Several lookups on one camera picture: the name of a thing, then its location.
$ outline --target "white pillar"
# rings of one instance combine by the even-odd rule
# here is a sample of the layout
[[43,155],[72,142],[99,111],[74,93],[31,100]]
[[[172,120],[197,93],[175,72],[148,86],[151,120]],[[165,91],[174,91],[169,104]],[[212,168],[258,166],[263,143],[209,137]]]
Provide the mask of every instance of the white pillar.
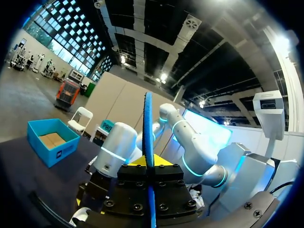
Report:
[[288,95],[289,132],[304,133],[304,99],[299,76],[288,55],[277,44],[278,35],[267,26],[264,29],[280,62]]
[[182,100],[182,96],[184,96],[184,93],[186,91],[185,86],[181,86],[180,89],[178,90],[177,94],[175,95],[175,98],[173,100],[173,102],[175,103],[179,103]]

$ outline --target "wall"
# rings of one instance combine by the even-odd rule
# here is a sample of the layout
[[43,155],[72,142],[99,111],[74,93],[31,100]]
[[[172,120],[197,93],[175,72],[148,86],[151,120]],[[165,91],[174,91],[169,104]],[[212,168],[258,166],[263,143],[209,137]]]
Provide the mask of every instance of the wall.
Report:
[[47,65],[47,62],[52,59],[57,72],[64,71],[66,72],[66,74],[70,72],[72,67],[67,62],[56,56],[53,52],[51,52],[49,49],[39,43],[35,38],[33,38],[29,33],[24,31],[23,29],[19,30],[16,33],[15,37],[12,39],[12,43],[9,48],[15,47],[15,45],[19,44],[23,38],[27,40],[25,44],[27,52],[31,50],[31,54],[35,57],[40,53],[45,54],[45,58],[42,61],[40,70],[43,70],[44,67]]
[[[148,91],[111,73],[104,72],[85,106],[94,115],[86,132],[92,134],[96,124],[100,125],[104,119],[123,122],[133,127],[138,133],[141,132],[143,129],[144,96]],[[154,121],[159,118],[159,107],[164,103],[173,104],[181,113],[185,110],[173,101],[153,93],[152,115]],[[85,120],[81,118],[80,123],[84,124]],[[171,131],[166,131],[163,134],[154,151],[156,154],[161,153],[171,135]]]
[[127,70],[126,68],[122,68],[118,65],[114,65],[111,67],[110,71],[109,71],[111,74],[113,75],[116,75],[128,82],[131,82],[131,83],[134,83],[136,85],[139,85],[153,93],[156,93],[156,94],[159,94],[169,100],[173,100],[174,97],[171,96],[170,94],[158,89],[156,86],[150,84],[149,82],[146,82],[142,79],[140,79],[136,73],[130,71],[130,70]]

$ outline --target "blue box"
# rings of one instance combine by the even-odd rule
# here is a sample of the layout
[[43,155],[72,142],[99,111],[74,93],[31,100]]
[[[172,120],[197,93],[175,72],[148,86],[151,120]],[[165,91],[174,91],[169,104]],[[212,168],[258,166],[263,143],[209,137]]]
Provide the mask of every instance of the blue box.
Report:
[[[57,133],[66,143],[48,149],[39,136]],[[35,120],[28,122],[28,142],[40,159],[50,168],[58,161],[73,153],[80,136],[67,127],[60,119]]]

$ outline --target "brown cardboard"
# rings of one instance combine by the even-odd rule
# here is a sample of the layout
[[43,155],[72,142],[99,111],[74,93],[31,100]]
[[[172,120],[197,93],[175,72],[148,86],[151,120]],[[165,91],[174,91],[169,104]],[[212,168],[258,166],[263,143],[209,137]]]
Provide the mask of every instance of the brown cardboard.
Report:
[[52,141],[50,141],[50,139],[48,138],[47,135],[43,135],[43,136],[39,136],[40,140],[44,143],[44,145],[48,148],[48,149],[53,149],[54,147],[56,147]]
[[66,141],[62,139],[57,133],[51,133],[40,136],[40,139],[45,144],[45,146],[49,149],[53,149],[54,147],[66,143]]

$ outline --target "concrete floor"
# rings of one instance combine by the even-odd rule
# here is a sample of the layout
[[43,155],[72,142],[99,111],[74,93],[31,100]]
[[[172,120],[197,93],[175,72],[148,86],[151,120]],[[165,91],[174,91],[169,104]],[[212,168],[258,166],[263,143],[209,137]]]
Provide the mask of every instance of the concrete floor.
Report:
[[27,135],[31,120],[59,118],[67,123],[87,97],[78,95],[66,113],[54,107],[60,82],[32,71],[20,72],[5,65],[0,74],[0,143]]

